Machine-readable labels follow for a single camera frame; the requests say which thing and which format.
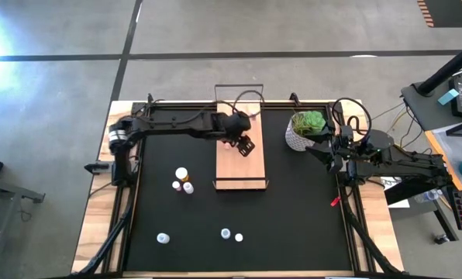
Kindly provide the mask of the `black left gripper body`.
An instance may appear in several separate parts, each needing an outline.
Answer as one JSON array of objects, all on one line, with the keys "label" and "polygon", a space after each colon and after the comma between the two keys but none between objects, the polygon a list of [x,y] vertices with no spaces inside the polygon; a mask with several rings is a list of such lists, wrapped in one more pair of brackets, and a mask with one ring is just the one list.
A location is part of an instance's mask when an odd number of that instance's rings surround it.
[{"label": "black left gripper body", "polygon": [[249,116],[241,111],[234,112],[232,115],[218,112],[217,121],[223,131],[221,140],[238,140],[243,132],[251,129]]}]

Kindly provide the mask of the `grey side desk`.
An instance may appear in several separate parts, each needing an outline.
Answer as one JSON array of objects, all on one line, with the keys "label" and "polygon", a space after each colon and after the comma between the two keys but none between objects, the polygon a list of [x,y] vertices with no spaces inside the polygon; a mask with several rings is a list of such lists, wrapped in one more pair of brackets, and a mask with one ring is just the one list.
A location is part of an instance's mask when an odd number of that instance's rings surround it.
[{"label": "grey side desk", "polygon": [[428,131],[462,122],[461,117],[452,115],[451,102],[441,105],[437,101],[438,98],[450,90],[449,80],[459,74],[462,74],[462,72],[456,72],[438,85],[428,97],[421,96],[416,91],[416,88],[424,81],[411,84],[402,89],[404,103],[413,112],[423,130]]}]

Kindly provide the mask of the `clear plastic water bottle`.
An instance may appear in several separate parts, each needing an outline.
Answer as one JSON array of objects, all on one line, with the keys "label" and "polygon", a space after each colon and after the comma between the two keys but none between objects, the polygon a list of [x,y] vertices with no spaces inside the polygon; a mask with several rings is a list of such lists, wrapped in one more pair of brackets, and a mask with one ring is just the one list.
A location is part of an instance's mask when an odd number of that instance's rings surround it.
[{"label": "clear plastic water bottle", "polygon": [[440,197],[440,193],[440,190],[433,189],[416,195],[414,199],[417,203],[433,202]]}]

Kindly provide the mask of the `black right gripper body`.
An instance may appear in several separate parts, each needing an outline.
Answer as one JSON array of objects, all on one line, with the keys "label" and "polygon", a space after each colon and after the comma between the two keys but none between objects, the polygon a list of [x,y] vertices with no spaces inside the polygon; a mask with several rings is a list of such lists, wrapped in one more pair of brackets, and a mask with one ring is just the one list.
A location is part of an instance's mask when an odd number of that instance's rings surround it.
[{"label": "black right gripper body", "polygon": [[340,127],[340,132],[334,137],[333,154],[333,172],[337,173],[343,167],[343,160],[348,160],[355,154],[353,129],[351,126]]}]

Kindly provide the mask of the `potted succulent patterned pot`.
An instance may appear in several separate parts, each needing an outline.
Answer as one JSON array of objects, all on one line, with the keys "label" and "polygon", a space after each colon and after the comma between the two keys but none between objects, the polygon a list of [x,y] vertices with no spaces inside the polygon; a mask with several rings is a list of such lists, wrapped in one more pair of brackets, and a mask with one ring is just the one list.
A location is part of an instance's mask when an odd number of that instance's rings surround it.
[{"label": "potted succulent patterned pot", "polygon": [[309,137],[320,135],[325,125],[326,120],[319,111],[295,112],[288,122],[285,141],[294,151],[303,152],[314,144]]}]

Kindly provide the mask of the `light blue pad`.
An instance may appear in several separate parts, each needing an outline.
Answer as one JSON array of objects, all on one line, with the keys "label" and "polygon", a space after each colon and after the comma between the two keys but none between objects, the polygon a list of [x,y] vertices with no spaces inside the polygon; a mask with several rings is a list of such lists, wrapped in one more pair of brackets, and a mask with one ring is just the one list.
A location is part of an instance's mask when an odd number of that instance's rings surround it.
[{"label": "light blue pad", "polygon": [[457,96],[459,95],[458,91],[454,88],[450,89],[447,91],[445,94],[443,94],[440,98],[438,98],[438,102],[441,105],[446,105],[450,102],[452,102]]}]

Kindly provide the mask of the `black mat orange striped edge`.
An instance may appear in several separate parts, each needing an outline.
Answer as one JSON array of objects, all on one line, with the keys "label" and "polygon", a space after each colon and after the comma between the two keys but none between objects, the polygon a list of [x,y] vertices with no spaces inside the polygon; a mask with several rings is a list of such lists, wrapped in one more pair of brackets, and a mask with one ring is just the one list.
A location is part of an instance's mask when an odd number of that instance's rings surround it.
[{"label": "black mat orange striped edge", "polygon": [[462,0],[416,0],[430,28],[462,28]]}]

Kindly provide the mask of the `black table mat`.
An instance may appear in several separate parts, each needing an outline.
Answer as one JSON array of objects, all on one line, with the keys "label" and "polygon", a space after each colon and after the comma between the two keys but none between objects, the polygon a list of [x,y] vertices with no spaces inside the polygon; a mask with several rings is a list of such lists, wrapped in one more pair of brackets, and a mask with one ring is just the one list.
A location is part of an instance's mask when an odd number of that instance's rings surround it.
[{"label": "black table mat", "polygon": [[[349,270],[336,179],[309,153],[284,140],[288,110],[262,113],[263,191],[217,191],[216,142],[186,135],[150,136],[126,258],[128,271]],[[188,170],[187,194],[175,176]],[[179,181],[181,191],[172,188]],[[227,228],[231,237],[223,239]],[[157,242],[166,233],[168,244]],[[241,233],[243,241],[235,241]]]}]

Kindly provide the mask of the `wood-edged desk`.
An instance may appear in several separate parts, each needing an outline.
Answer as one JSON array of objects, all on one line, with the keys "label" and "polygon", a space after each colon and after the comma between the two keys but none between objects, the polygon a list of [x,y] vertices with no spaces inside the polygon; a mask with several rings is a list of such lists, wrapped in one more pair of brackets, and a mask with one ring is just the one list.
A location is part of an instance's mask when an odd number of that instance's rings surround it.
[{"label": "wood-edged desk", "polygon": [[462,174],[459,172],[459,164],[462,162],[462,137],[448,136],[446,131],[452,127],[454,125],[425,131],[425,136],[433,151],[443,156],[456,188],[462,190]]}]

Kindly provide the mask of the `grey metal stand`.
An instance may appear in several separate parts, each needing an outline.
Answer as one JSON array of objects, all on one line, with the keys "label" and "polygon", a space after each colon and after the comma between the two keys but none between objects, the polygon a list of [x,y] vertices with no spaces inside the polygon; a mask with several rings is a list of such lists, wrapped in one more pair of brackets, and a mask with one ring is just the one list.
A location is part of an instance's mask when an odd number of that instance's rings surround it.
[{"label": "grey metal stand", "polygon": [[17,212],[23,198],[28,198],[33,203],[42,203],[45,194],[29,190],[20,186],[15,186],[0,179],[0,198],[9,200],[8,208],[2,213],[0,220],[0,253],[3,249],[5,238],[8,235],[9,223],[13,215]]}]

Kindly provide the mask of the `black aluminium rig frame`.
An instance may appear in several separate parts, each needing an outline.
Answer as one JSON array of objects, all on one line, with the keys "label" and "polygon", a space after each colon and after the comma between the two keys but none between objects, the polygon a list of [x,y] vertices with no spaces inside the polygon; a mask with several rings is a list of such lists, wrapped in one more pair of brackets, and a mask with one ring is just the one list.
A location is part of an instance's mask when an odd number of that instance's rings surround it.
[{"label": "black aluminium rig frame", "polygon": [[[110,104],[109,113],[107,115],[104,135],[100,146],[100,154],[98,161],[100,163],[108,163],[113,160],[108,152],[108,127],[114,124],[121,117],[131,113],[133,104],[138,104],[145,101],[113,101]],[[292,100],[271,100],[261,103],[261,108],[265,109],[292,109],[294,102]],[[343,112],[349,115],[344,117],[345,120],[349,116],[356,115],[361,122],[366,122],[366,117],[362,116],[362,109],[356,108],[355,104],[349,104],[348,101],[341,101]],[[106,256],[107,260],[102,260],[100,266],[90,275],[80,275],[79,272],[86,267],[87,261],[94,256],[94,249],[100,248],[101,240],[106,240],[108,233],[118,221],[118,215],[124,210],[119,209],[121,205],[127,205],[129,189],[116,190],[111,186],[104,188],[98,193],[100,197],[90,197],[87,201],[84,219],[81,227],[81,232],[78,240],[77,249],[74,256],[73,267],[71,274],[66,279],[118,279],[118,278],[169,278],[169,277],[225,277],[225,278],[275,278],[275,277],[348,277],[354,275],[355,271],[343,270],[304,270],[304,271],[216,271],[216,272],[158,272],[158,271],[140,271],[140,272],[125,272],[122,269],[122,256],[124,256],[126,245],[122,242],[127,239],[130,232],[123,229],[120,236],[114,240],[113,247]],[[399,270],[404,270],[401,254],[398,248],[398,242],[395,236],[390,212],[384,201],[382,186],[378,186],[374,182],[368,182],[366,186],[361,186],[357,194],[355,192],[349,197],[350,207],[353,212],[357,213],[357,217],[362,221],[362,213],[364,213],[365,226],[367,234],[372,238],[375,245],[388,261]],[[369,252],[368,248],[363,245],[362,239],[355,229],[347,230],[347,233],[352,233],[353,244],[355,248],[349,248],[351,252],[357,252],[356,260],[358,260],[361,272],[369,271]]]}]

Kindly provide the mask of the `black desk leg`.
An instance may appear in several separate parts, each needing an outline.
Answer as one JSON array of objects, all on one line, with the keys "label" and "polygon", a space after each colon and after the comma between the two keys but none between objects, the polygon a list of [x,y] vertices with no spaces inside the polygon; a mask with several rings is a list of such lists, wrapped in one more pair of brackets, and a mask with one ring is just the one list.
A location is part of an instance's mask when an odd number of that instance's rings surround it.
[{"label": "black desk leg", "polygon": [[[414,198],[423,192],[454,187],[453,178],[445,167],[408,167],[408,173],[397,173],[402,180],[400,183],[385,191],[385,197],[389,205],[408,198]],[[445,216],[437,200],[431,201],[433,213],[440,223],[444,234],[447,234],[450,242],[458,241],[458,236]]]}]

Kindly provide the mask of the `wooden shelf black metal frame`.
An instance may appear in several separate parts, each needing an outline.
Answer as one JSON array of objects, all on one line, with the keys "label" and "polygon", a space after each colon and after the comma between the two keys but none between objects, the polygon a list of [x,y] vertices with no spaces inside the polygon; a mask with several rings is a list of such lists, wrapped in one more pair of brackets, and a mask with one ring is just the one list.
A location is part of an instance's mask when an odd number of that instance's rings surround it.
[{"label": "wooden shelf black metal frame", "polygon": [[244,132],[250,137],[255,148],[243,157],[237,148],[224,149],[223,142],[216,143],[215,189],[221,190],[264,190],[267,188],[265,175],[264,146],[262,132],[261,106],[264,86],[262,84],[217,84],[214,87],[215,99],[226,100],[247,115],[257,112],[250,119],[251,129]]}]

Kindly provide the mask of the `white paper sheet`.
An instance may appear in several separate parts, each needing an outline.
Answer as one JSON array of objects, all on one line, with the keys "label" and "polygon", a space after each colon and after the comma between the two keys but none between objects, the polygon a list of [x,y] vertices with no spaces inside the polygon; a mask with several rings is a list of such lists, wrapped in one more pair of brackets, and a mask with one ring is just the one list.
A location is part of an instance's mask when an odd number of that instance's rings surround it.
[{"label": "white paper sheet", "polygon": [[[381,177],[380,180],[381,180],[381,183],[384,185],[385,191],[389,190],[390,188],[394,187],[395,185],[401,182],[400,177]],[[409,208],[410,204],[409,204],[409,200],[405,199],[405,200],[393,203],[389,205],[388,207],[389,208]]]}]

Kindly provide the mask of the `black pole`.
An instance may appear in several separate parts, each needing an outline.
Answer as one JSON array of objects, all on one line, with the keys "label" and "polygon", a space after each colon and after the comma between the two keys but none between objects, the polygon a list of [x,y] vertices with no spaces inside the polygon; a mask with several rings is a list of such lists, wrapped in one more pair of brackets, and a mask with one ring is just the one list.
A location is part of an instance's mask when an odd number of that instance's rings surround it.
[{"label": "black pole", "polygon": [[424,97],[432,94],[432,91],[453,74],[462,68],[462,51],[460,51],[454,58],[444,64],[435,74],[426,79],[421,85],[416,88],[416,91]]}]

